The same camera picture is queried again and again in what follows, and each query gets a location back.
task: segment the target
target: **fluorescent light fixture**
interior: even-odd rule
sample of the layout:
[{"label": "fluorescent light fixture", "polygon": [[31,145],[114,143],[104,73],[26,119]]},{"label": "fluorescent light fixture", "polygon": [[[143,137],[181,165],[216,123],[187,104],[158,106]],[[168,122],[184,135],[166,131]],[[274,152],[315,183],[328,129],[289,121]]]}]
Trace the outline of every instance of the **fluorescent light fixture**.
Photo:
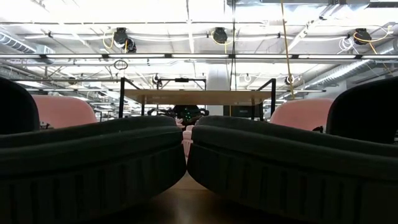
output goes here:
[{"label": "fluorescent light fixture", "polygon": [[238,54],[236,58],[263,58],[263,59],[273,59],[273,58],[286,58],[284,54]]},{"label": "fluorescent light fixture", "polygon": [[6,54],[6,55],[0,55],[0,58],[40,58],[40,55],[36,55],[36,54]]},{"label": "fluorescent light fixture", "polygon": [[29,81],[18,81],[16,83],[22,84],[22,85],[27,85],[35,88],[45,88],[47,86],[37,83],[37,82],[29,82]]},{"label": "fluorescent light fixture", "polygon": [[164,58],[164,54],[110,54],[110,58]]},{"label": "fluorescent light fixture", "polygon": [[276,100],[276,102],[286,102],[287,100]]},{"label": "fluorescent light fixture", "polygon": [[73,91],[72,89],[44,89],[43,91]]},{"label": "fluorescent light fixture", "polygon": [[110,52],[106,49],[100,49],[100,51],[106,52],[107,54],[110,54]]},{"label": "fluorescent light fixture", "polygon": [[[290,90],[276,90],[276,92],[279,93],[290,93]],[[323,93],[325,92],[324,90],[294,90],[294,94],[296,93]]]},{"label": "fluorescent light fixture", "polygon": [[308,59],[353,59],[356,55],[299,55],[298,58]]},{"label": "fluorescent light fixture", "polygon": [[324,93],[324,90],[294,90],[294,93]]},{"label": "fluorescent light fixture", "polygon": [[398,59],[398,55],[363,55],[363,59]]},{"label": "fluorescent light fixture", "polygon": [[75,89],[76,91],[120,91],[114,89]]},{"label": "fluorescent light fixture", "polygon": [[73,96],[73,98],[79,99],[79,100],[83,100],[83,101],[89,101],[89,99],[84,98],[84,97],[79,97],[79,96]]},{"label": "fluorescent light fixture", "polygon": [[226,54],[172,54],[173,58],[228,58]]},{"label": "fluorescent light fixture", "polygon": [[48,58],[102,58],[100,54],[48,54]]},{"label": "fluorescent light fixture", "polygon": [[44,89],[43,91],[120,91],[114,89]]}]

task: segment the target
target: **table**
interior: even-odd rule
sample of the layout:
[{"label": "table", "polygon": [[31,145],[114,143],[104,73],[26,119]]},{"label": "table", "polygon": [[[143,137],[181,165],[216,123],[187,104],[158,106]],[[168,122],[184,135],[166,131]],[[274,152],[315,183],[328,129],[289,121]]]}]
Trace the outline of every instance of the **table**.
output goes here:
[{"label": "table", "polygon": [[196,183],[189,174],[147,203],[90,224],[305,224],[223,199]]},{"label": "table", "polygon": [[125,90],[142,104],[254,106],[271,97],[269,91]]}]

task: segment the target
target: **hanging cord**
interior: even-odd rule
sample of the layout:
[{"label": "hanging cord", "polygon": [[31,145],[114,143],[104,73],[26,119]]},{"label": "hanging cord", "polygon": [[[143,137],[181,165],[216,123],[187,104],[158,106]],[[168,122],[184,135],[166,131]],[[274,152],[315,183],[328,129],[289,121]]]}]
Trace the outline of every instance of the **hanging cord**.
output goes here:
[{"label": "hanging cord", "polygon": [[287,73],[289,75],[289,83],[290,83],[290,93],[292,94],[292,99],[295,99],[294,90],[293,90],[293,78],[290,72],[290,62],[289,62],[289,50],[287,46],[287,38],[286,38],[286,25],[285,25],[285,11],[284,11],[284,1],[280,0],[280,6],[282,8],[282,23],[284,25],[284,34],[285,34],[285,51],[286,51],[286,61],[287,61]]},{"label": "hanging cord", "polygon": [[[369,45],[371,46],[371,48],[372,48],[374,54],[377,54],[377,51],[376,51],[376,49],[373,47],[373,44],[372,44],[372,43],[369,43]],[[387,65],[386,65],[385,63],[383,63],[383,65],[384,65],[384,68],[392,75],[392,72],[388,69]]]},{"label": "hanging cord", "polygon": [[105,37],[106,37],[106,33],[104,32],[104,37],[102,38],[102,43],[104,44],[104,47],[106,47],[107,49],[111,49],[111,48],[113,47],[114,32],[112,33],[112,42],[111,42],[111,46],[106,45],[106,43],[105,43]]},{"label": "hanging cord", "polygon": [[124,53],[127,53],[127,39],[126,39],[126,43],[124,44]]}]

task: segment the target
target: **metal pipe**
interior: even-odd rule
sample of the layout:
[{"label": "metal pipe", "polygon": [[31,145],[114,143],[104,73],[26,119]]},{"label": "metal pipe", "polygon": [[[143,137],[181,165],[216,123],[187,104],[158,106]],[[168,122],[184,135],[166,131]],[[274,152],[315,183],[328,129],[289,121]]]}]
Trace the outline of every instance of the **metal pipe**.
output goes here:
[{"label": "metal pipe", "polygon": [[261,102],[259,104],[259,117],[260,117],[260,121],[264,121],[264,103]]},{"label": "metal pipe", "polygon": [[119,118],[123,118],[124,109],[124,82],[126,78],[122,77],[120,79],[120,99],[119,99]]},{"label": "metal pipe", "polygon": [[271,79],[271,116],[275,111],[276,107],[276,78]]},{"label": "metal pipe", "polygon": [[145,115],[145,96],[142,96],[141,100],[141,116]]},{"label": "metal pipe", "polygon": [[36,53],[36,49],[28,46],[27,44],[7,35],[3,32],[0,32],[0,44],[4,44],[8,47],[11,47],[15,50],[18,50],[25,54],[34,54]]},{"label": "metal pipe", "polygon": [[[395,38],[394,40],[391,40],[385,44],[382,44],[381,46],[376,47],[376,52],[378,53],[378,55],[398,54],[398,39]],[[372,68],[374,65],[375,65],[374,60],[371,59],[359,60],[357,62],[347,65],[340,65],[334,69],[331,69],[317,76],[316,78],[310,80],[309,82],[306,82],[305,84],[296,87],[295,89],[305,90],[307,88],[316,88],[319,86],[320,87],[330,86],[332,84],[341,82],[347,78],[351,78],[355,75],[358,75],[364,70]],[[287,93],[280,96],[280,98],[285,98],[289,95],[290,93]]]},{"label": "metal pipe", "polygon": [[[263,22],[236,22],[237,24],[259,24],[264,25]],[[126,26],[134,24],[154,25],[154,24],[187,24],[186,21],[176,22],[64,22],[66,26]],[[232,24],[231,21],[192,21],[192,24]],[[59,26],[58,22],[0,22],[2,26]]]},{"label": "metal pipe", "polygon": [[[218,59],[195,59],[197,63],[209,63],[209,64],[224,64],[225,59],[223,60],[218,60]],[[250,59],[237,59],[237,63],[241,62],[247,62],[250,61],[250,63],[286,63],[286,59],[267,59],[267,58],[250,58]],[[330,59],[330,60],[324,60],[324,59],[315,59],[315,58],[299,58],[299,59],[290,59],[290,63],[314,63],[314,64],[330,64],[330,65],[335,65],[335,64],[348,64],[357,61],[356,59]],[[64,66],[64,67],[97,67],[97,66],[110,66],[113,65],[114,62],[104,62],[104,63],[79,63],[77,62],[55,62],[54,64],[45,64],[45,63],[32,63],[32,62],[27,62],[24,63],[24,66],[26,67],[58,67],[58,66]],[[140,67],[144,66],[147,67],[148,65],[146,63],[142,64],[136,64],[136,63],[128,63],[130,66],[135,66],[135,67]],[[151,64],[151,66],[169,66],[168,63],[157,63],[157,64]]]},{"label": "metal pipe", "polygon": [[26,79],[12,79],[11,81],[14,82],[23,82],[23,81],[29,81],[29,82],[119,82],[121,80],[118,79],[82,79],[82,80],[68,80],[68,79],[33,79],[33,80],[26,80]]}]

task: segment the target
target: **pink chair back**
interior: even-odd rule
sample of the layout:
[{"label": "pink chair back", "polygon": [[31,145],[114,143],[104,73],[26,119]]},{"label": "pink chair back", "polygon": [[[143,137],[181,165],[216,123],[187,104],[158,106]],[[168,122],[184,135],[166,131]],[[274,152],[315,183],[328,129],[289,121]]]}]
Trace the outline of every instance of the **pink chair back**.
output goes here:
[{"label": "pink chair back", "polygon": [[66,128],[97,122],[88,103],[67,96],[33,95],[39,111],[40,121],[53,128]]},{"label": "pink chair back", "polygon": [[188,157],[189,155],[189,150],[191,148],[191,144],[192,144],[192,128],[195,127],[194,125],[189,125],[187,126],[187,128],[185,129],[185,131],[182,133],[183,135],[183,140],[182,140],[182,144],[184,146],[184,153],[185,153],[185,157]]},{"label": "pink chair back", "polygon": [[312,131],[326,126],[332,99],[306,99],[286,102],[275,110],[271,123]]}]

